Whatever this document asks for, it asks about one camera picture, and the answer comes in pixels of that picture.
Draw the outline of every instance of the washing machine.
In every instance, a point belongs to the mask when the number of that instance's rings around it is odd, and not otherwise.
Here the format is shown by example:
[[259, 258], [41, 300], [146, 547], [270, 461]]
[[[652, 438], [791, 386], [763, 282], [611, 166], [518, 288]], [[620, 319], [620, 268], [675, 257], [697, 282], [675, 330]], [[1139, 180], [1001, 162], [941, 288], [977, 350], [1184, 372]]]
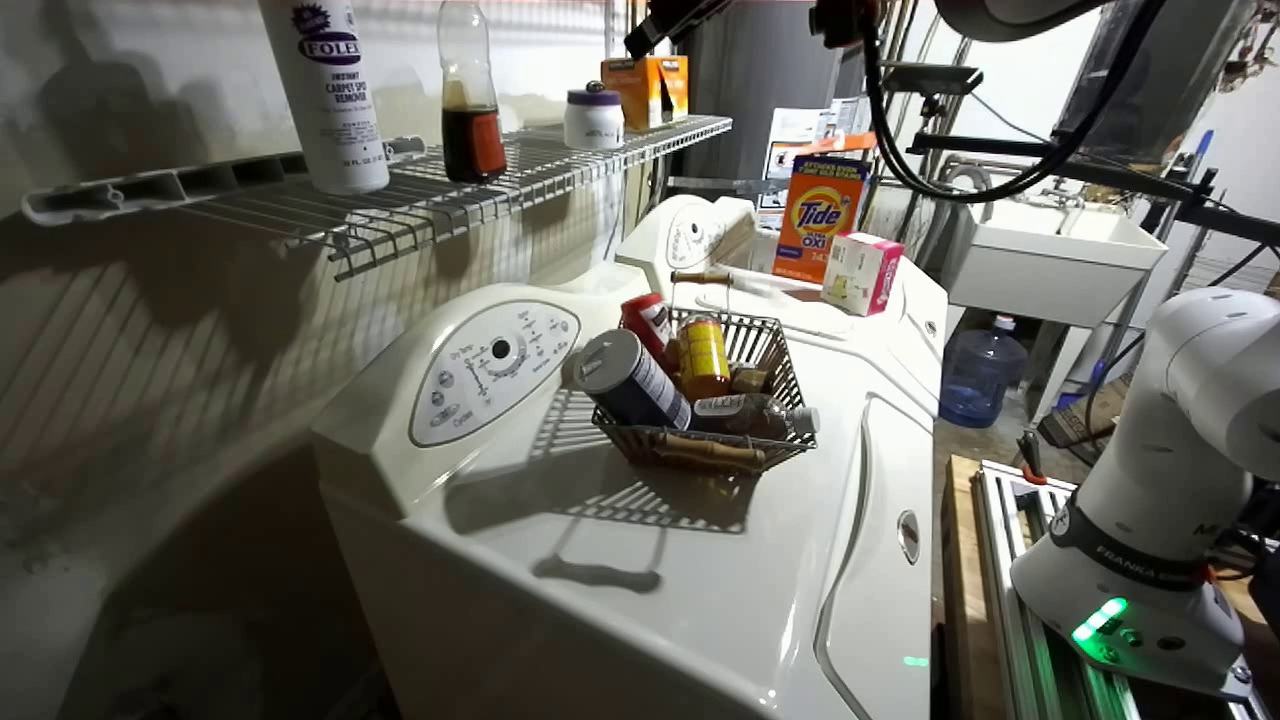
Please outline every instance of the washing machine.
[[[753, 257], [740, 220], [675, 197], [564, 288], [427, 311], [325, 409], [325, 503], [402, 716], [927, 716], [947, 297], [911, 262], [868, 319], [753, 272], [669, 282]], [[756, 478], [628, 462], [564, 361], [641, 290], [777, 314], [817, 443]]]

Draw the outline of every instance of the red item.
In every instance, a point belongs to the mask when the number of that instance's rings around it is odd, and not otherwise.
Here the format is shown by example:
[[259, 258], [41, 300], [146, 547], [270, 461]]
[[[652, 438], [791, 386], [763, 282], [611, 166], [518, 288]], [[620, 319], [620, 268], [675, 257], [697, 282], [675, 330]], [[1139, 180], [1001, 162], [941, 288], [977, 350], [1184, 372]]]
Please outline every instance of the red item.
[[649, 290], [649, 297], [630, 297], [622, 300], [622, 326], [641, 336], [641, 344], [659, 361], [669, 365], [669, 330], [662, 330], [662, 297], [659, 290]]

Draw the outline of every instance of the jar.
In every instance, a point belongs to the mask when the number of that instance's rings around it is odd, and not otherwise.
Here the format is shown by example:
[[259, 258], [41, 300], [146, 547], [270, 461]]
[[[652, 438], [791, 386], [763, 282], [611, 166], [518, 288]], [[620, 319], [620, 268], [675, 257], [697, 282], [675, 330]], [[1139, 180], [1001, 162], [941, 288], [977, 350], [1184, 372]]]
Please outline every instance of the jar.
[[566, 90], [564, 104], [564, 145], [571, 150], [622, 149], [622, 104], [605, 83]]

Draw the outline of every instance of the washing machine control panel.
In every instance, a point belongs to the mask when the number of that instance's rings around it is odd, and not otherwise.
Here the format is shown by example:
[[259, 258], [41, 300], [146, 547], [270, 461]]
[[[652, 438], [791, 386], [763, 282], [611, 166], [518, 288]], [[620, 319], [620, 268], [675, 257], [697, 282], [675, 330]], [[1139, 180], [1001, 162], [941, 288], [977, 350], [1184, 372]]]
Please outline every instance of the washing machine control panel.
[[580, 319], [544, 300], [481, 308], [435, 349], [409, 434], [430, 446], [492, 422], [548, 374], [561, 374], [576, 330]]

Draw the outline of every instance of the wire shelf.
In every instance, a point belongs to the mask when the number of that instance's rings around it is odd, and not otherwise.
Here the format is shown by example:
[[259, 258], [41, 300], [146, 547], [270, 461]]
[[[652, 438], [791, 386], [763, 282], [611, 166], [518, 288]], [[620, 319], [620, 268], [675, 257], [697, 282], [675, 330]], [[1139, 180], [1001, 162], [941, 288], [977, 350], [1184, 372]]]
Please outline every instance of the wire shelf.
[[291, 242], [325, 242], [335, 278], [359, 277], [409, 250], [475, 231], [499, 217], [548, 203], [608, 170], [652, 162], [681, 149], [723, 135], [732, 119], [687, 116], [669, 129], [630, 133], [616, 150], [566, 150], [561, 129], [510, 133], [506, 174], [496, 185], [450, 185], [439, 145], [388, 138], [391, 185], [372, 197], [321, 197], [302, 157], [251, 157], [233, 162], [159, 166], [89, 180], [25, 197], [41, 227], [101, 223], [137, 212], [187, 212]]

